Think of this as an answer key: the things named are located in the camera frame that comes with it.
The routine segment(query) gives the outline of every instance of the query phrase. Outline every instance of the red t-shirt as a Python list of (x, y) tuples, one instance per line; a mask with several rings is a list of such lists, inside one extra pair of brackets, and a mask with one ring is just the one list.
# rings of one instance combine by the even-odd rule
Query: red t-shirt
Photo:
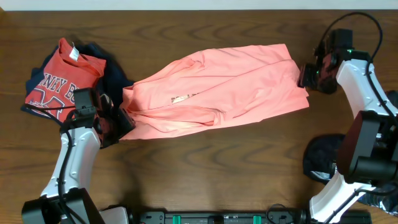
[[(60, 39), (58, 49), (44, 68), (44, 79), (29, 93), (25, 103), (39, 108), (73, 106), (74, 90), (96, 85), (104, 75), (106, 60), (80, 54), (75, 55), (76, 61), (70, 57), (72, 50), (65, 38)], [(63, 122), (72, 109), (48, 112)]]

